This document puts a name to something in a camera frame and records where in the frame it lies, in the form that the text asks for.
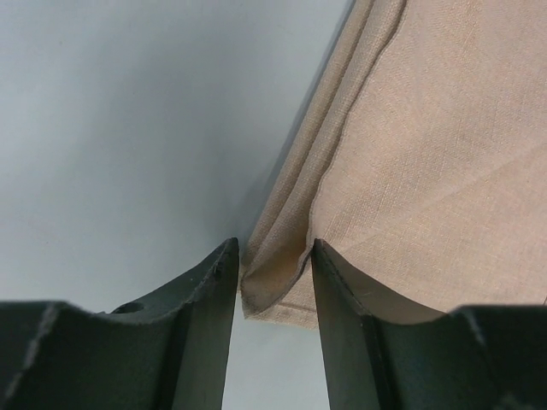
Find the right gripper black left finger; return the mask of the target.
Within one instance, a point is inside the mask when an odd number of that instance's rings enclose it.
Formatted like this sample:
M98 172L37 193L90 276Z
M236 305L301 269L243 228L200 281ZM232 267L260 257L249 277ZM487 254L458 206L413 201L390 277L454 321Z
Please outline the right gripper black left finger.
M238 240L111 313L2 302L4 409L219 409L238 285Z

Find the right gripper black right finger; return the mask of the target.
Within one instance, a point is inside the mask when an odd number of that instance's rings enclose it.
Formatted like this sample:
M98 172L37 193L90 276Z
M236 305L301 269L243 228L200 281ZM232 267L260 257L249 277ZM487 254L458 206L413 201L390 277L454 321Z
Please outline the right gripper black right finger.
M545 307L441 313L359 271L323 240L311 261L331 408L545 408Z

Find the beige cloth napkin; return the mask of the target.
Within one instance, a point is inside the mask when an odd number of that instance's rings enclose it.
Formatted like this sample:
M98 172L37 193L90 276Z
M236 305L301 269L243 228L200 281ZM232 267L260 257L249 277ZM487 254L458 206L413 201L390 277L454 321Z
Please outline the beige cloth napkin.
M409 299L546 301L546 4L357 1L242 260L315 328L315 239Z

